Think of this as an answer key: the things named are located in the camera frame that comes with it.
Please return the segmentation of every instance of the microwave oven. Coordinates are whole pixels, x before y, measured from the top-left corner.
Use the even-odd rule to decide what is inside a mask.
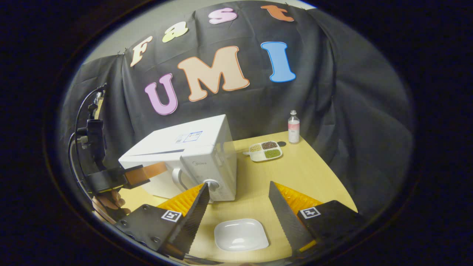
[[[227,116],[218,115],[156,130],[118,161],[124,169],[164,162],[167,171],[142,187],[172,198],[202,183],[213,201],[233,201],[237,190],[237,155]]]

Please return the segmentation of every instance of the letter cutout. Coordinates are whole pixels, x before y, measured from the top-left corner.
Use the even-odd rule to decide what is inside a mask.
[[[269,14],[276,19],[283,20],[283,21],[294,21],[293,18],[287,17],[283,14],[283,12],[287,13],[288,11],[285,9],[280,9],[277,6],[270,5],[270,6],[262,6],[262,9],[268,10]]]
[[[152,39],[153,36],[150,36],[133,48],[133,60],[130,64],[131,67],[136,65],[136,63],[138,63],[143,58],[141,54],[146,52],[148,43],[151,42]]]
[[[163,105],[159,100],[158,93],[156,92],[156,82],[149,84],[145,88],[145,92],[148,94],[154,110],[160,115],[172,114],[177,108],[177,96],[171,83],[172,77],[173,75],[168,73],[159,79],[159,83],[164,85],[167,97],[169,98],[167,105]]]
[[[219,24],[234,20],[237,17],[237,14],[233,13],[232,11],[233,9],[231,8],[215,10],[209,14],[209,18],[211,18],[209,22],[212,24]]]
[[[202,100],[207,97],[207,92],[201,88],[201,81],[213,93],[219,91],[220,77],[223,76],[224,83],[222,89],[230,91],[243,89],[250,85],[250,81],[245,79],[238,63],[236,46],[227,46],[218,49],[213,58],[212,67],[202,62],[197,57],[190,57],[181,61],[177,67],[184,70],[189,83],[191,94],[189,100],[192,102]]]
[[[266,42],[261,44],[261,48],[268,51],[271,60],[272,75],[269,77],[272,82],[286,82],[296,78],[296,75],[289,67],[286,55],[287,44],[282,42]]]
[[[172,25],[169,29],[164,32],[163,43],[167,43],[170,40],[182,36],[186,33],[189,29],[185,26],[185,21],[176,23]]]

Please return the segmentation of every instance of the microwave door handle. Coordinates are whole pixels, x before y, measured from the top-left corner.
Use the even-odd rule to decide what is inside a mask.
[[[186,191],[188,188],[182,182],[181,174],[182,170],[180,168],[175,168],[172,173],[173,182],[181,191]]]

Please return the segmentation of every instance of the light wood tabletop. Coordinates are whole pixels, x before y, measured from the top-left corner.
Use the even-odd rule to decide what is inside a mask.
[[[287,143],[281,147],[280,158],[253,162],[248,151],[252,144],[266,141]],[[291,256],[291,248],[269,200],[270,181],[280,183],[323,203],[338,200],[358,212],[345,187],[312,147],[300,138],[297,144],[288,142],[288,132],[234,141],[237,152],[236,198],[232,202],[214,202],[207,206],[189,255],[220,262],[266,262]],[[120,190],[126,201],[123,208],[132,211],[142,204],[157,206],[167,199],[148,194],[143,188]],[[267,248],[229,252],[217,247],[214,228],[229,220],[252,218],[264,227]]]

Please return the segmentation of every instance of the bottle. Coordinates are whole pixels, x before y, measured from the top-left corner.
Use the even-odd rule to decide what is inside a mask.
[[[289,142],[298,143],[299,142],[299,126],[300,121],[296,116],[296,111],[291,110],[291,116],[288,119],[288,129],[289,129]]]

